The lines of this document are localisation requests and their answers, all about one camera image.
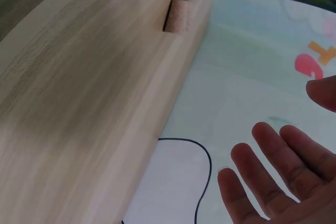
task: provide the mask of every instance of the fingernail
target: fingernail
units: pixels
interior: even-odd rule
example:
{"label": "fingernail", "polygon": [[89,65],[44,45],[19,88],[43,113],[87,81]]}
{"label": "fingernail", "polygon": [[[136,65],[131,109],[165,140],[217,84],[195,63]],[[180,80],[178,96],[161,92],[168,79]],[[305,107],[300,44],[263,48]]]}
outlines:
{"label": "fingernail", "polygon": [[217,173],[220,173],[222,170],[228,169],[228,168],[229,168],[228,166],[223,166],[222,168],[218,169]]}

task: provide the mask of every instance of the pink pattern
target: pink pattern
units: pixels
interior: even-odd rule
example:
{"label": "pink pattern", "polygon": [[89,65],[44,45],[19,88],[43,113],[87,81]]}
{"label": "pink pattern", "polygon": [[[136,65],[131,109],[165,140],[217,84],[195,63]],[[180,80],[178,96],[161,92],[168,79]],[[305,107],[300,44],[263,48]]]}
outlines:
{"label": "pink pattern", "polygon": [[312,73],[314,73],[316,80],[323,79],[323,71],[321,67],[309,54],[300,54],[296,58],[295,70],[309,77],[312,77]]}

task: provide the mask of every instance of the wooden board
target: wooden board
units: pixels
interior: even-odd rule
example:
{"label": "wooden board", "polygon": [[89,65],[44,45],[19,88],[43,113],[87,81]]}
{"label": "wooden board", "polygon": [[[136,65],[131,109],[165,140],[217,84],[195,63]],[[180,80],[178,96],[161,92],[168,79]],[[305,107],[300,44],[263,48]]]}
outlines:
{"label": "wooden board", "polygon": [[121,221],[203,37],[212,0],[192,1],[184,35],[170,0],[0,14],[0,223]]}

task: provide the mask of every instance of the wine cork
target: wine cork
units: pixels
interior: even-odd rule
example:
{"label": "wine cork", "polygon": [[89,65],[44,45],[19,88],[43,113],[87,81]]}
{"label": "wine cork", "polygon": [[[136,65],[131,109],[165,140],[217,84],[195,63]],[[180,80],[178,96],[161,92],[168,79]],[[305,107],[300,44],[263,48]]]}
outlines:
{"label": "wine cork", "polygon": [[191,19],[191,1],[172,0],[163,31],[167,33],[183,33],[189,30]]}

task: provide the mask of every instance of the hand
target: hand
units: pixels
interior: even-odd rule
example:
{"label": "hand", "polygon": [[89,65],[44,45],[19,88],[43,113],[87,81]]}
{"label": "hand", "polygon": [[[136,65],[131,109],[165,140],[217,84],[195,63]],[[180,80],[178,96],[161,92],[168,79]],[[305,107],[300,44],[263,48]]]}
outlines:
{"label": "hand", "polygon": [[[317,104],[336,112],[336,76],[310,81],[306,90]],[[252,149],[241,143],[231,157],[270,220],[258,214],[235,172],[227,168],[219,172],[218,183],[234,224],[336,223],[336,155],[290,125],[278,135],[268,124],[257,123],[252,135],[300,203],[280,189]]]}

